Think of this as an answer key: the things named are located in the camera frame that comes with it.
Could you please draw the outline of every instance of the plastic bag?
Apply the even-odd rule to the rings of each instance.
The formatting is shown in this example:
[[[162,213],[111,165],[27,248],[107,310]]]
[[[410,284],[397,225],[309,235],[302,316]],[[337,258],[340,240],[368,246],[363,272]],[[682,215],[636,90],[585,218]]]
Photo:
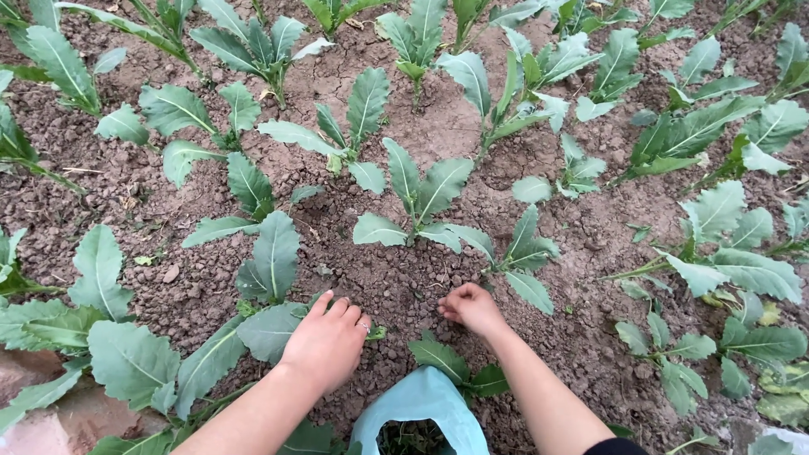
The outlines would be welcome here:
[[[481,425],[458,389],[435,367],[420,367],[383,393],[359,416],[351,442],[362,443],[362,455],[379,455],[376,436],[388,420],[433,421],[449,445],[463,455],[489,455]]]

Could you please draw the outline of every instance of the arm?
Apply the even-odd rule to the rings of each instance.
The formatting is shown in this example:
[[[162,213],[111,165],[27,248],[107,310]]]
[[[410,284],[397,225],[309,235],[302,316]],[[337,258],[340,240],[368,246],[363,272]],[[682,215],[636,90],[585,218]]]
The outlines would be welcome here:
[[[614,437],[508,326],[484,289],[464,284],[441,299],[438,310],[480,336],[498,358],[542,455],[579,455]]]
[[[320,397],[359,365],[371,319],[345,297],[325,313],[333,293],[312,306],[284,354],[258,384],[206,423],[172,455],[276,453]]]

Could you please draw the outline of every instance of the left hand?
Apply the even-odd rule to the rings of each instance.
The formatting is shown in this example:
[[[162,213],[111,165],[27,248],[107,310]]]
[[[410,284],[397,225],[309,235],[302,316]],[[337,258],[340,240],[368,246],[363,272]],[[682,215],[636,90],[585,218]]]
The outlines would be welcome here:
[[[351,305],[348,297],[340,298],[326,312],[333,296],[333,291],[326,291],[312,305],[278,363],[314,381],[321,396],[337,390],[357,369],[368,335],[362,324],[371,327],[371,317]]]

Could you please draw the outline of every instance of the soil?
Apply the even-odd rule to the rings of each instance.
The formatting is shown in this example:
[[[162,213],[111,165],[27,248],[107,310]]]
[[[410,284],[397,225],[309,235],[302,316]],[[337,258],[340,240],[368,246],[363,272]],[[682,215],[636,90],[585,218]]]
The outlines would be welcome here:
[[[231,2],[247,17],[250,2]],[[90,6],[107,8],[112,3],[90,1]],[[690,25],[697,35],[707,32],[720,16],[724,2],[698,2],[687,19],[659,20],[653,32],[668,26]],[[127,2],[122,2],[118,15],[137,17]],[[627,6],[648,12],[646,2],[628,0]],[[277,15],[295,17],[312,26],[310,13],[300,2],[284,0],[265,2],[270,20]],[[371,21],[376,15],[391,11],[382,6],[363,11],[358,19]],[[806,28],[809,15],[793,18]],[[444,39],[449,41],[455,30],[454,19],[445,19]],[[212,26],[213,20],[196,11],[188,28]],[[741,19],[718,39],[724,59],[737,61],[736,74],[761,82],[750,90],[763,94],[776,82],[773,64],[777,38],[783,23],[759,40],[748,37],[754,23]],[[227,123],[229,109],[223,98],[203,87],[191,71],[177,60],[164,55],[143,41],[114,32],[109,26],[91,23],[81,15],[66,15],[62,31],[73,46],[92,63],[104,51],[124,45],[129,52],[121,68],[99,77],[98,88],[104,98],[104,111],[109,113],[127,102],[138,105],[140,86],[150,83],[158,87],[173,83],[188,87],[205,102],[214,122]],[[546,15],[520,28],[533,43],[534,50],[555,40],[553,25]],[[591,47],[600,49],[608,30],[591,35]],[[311,34],[313,40],[317,33]],[[421,112],[411,112],[410,82],[396,71],[394,49],[379,42],[371,23],[364,30],[347,25],[337,33],[338,46],[320,57],[303,59],[287,75],[286,91],[289,108],[279,111],[274,100],[262,100],[259,122],[270,118],[293,121],[313,127],[316,124],[314,101],[328,104],[345,128],[345,111],[351,84],[356,74],[368,66],[382,66],[388,73],[392,94],[385,113],[390,123],[369,139],[362,152],[364,160],[378,164],[387,162],[381,146],[388,136],[414,156],[423,169],[437,159],[473,157],[477,152],[479,117],[463,99],[462,90],[444,73],[429,73],[424,82]],[[571,109],[563,130],[574,135],[588,155],[605,159],[608,170],[603,181],[619,174],[628,164],[632,145],[641,128],[631,126],[629,119],[640,108],[663,108],[667,93],[658,70],[674,69],[695,40],[677,40],[644,51],[638,68],[646,74],[639,87],[604,117],[572,125]],[[209,69],[216,87],[242,80],[256,97],[264,86],[255,77],[237,74],[220,66],[217,59],[197,43],[187,46],[200,67]],[[506,77],[505,50],[507,40],[496,29],[485,31],[472,46],[484,59],[489,71],[489,86],[499,94]],[[0,38],[0,51],[11,62],[22,62],[7,37]],[[548,92],[574,100],[585,92],[595,74],[595,66],[584,75],[574,75]],[[241,234],[191,249],[180,242],[202,217],[217,218],[238,213],[238,204],[229,194],[225,165],[203,162],[194,165],[187,183],[177,189],[162,171],[161,157],[132,144],[103,140],[93,134],[96,120],[78,111],[68,111],[55,102],[54,92],[47,86],[14,81],[14,93],[6,102],[17,122],[42,154],[43,165],[59,172],[66,168],[68,177],[90,190],[83,200],[74,193],[43,178],[0,175],[0,224],[6,230],[28,228],[20,243],[19,257],[23,272],[48,285],[68,285],[76,279],[71,258],[78,239],[95,223],[112,228],[127,260],[121,283],[135,290],[133,312],[151,331],[171,338],[172,345],[184,355],[197,349],[218,327],[235,314],[238,293],[235,274],[244,258],[252,255],[252,239]],[[807,105],[808,98],[798,98]],[[733,133],[739,124],[709,148],[715,168],[723,154],[730,150]],[[182,130],[178,137],[192,140],[203,147],[215,146],[206,134],[194,129]],[[809,136],[796,138],[781,155],[794,159],[794,171],[783,178],[757,172],[743,178],[751,207],[764,206],[780,219],[781,201],[797,198],[784,190],[791,187],[809,169],[801,159]],[[152,133],[153,142],[162,146],[165,138]],[[480,280],[479,270],[485,266],[481,255],[469,247],[461,254],[447,251],[435,243],[418,244],[415,248],[384,248],[379,244],[354,245],[351,231],[358,215],[365,211],[405,221],[400,203],[392,192],[382,196],[363,192],[349,177],[331,178],[324,170],[322,156],[296,146],[273,141],[257,131],[243,136],[246,153],[266,172],[276,194],[284,201],[297,185],[324,185],[326,191],[295,208],[292,216],[301,234],[298,281],[300,297],[333,288],[349,295],[380,325],[388,327],[384,340],[367,344],[362,362],[353,379],[317,404],[310,418],[322,424],[334,423],[338,435],[347,438],[353,421],[362,409],[382,392],[394,385],[416,364],[406,342],[418,339],[423,329],[433,330],[443,342],[451,344],[475,371],[494,359],[463,328],[452,325],[436,312],[436,301],[463,282]],[[441,218],[488,232],[498,251],[507,239],[524,205],[510,193],[511,184],[524,176],[539,175],[553,179],[562,168],[562,153],[557,137],[546,123],[524,130],[495,144],[481,169],[474,172],[453,209]],[[494,296],[506,319],[532,346],[554,372],[604,421],[634,430],[636,441],[651,453],[662,453],[688,439],[690,427],[699,424],[709,434],[720,436],[728,444],[730,433],[726,422],[731,416],[758,420],[753,398],[732,402],[719,390],[719,368],[715,360],[694,362],[693,366],[706,378],[709,400],[699,400],[697,413],[678,418],[663,396],[658,373],[628,355],[627,349],[613,329],[616,321],[629,320],[645,325],[647,304],[626,296],[616,283],[598,281],[598,277],[631,270],[650,260],[654,251],[646,242],[630,243],[634,231],[626,223],[651,225],[649,237],[662,243],[676,243],[680,230],[678,218],[684,212],[677,205],[678,192],[694,182],[706,169],[673,172],[628,181],[614,189],[591,193],[569,201],[556,197],[541,207],[539,232],[553,238],[561,256],[536,275],[546,284],[555,302],[553,316],[541,313],[523,302],[505,283],[494,280]],[[784,226],[777,222],[779,232]],[[135,257],[155,257],[151,266],[139,266]],[[322,279],[315,268],[325,264],[334,271],[330,279]],[[164,280],[167,273],[173,280]],[[797,269],[798,275],[809,276],[809,266]],[[726,314],[694,300],[684,282],[668,279],[672,295],[656,291],[663,304],[663,316],[673,335],[685,332],[717,334]],[[804,286],[804,298],[809,291]],[[570,313],[563,311],[570,308]],[[780,304],[782,321],[809,326],[806,310],[789,303]],[[229,393],[249,381],[261,378],[268,364],[245,356],[239,365],[220,381],[216,394]],[[510,393],[477,400],[473,412],[481,422],[493,453],[534,453],[530,436],[520,417],[519,408]]]

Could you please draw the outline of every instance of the forearm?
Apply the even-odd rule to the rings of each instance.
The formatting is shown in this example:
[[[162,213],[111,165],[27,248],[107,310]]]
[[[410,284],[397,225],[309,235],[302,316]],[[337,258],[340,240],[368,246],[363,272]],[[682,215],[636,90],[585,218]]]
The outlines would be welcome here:
[[[580,455],[612,432],[513,331],[486,340],[542,455]]]
[[[270,455],[320,399],[309,378],[279,364],[172,455]]]

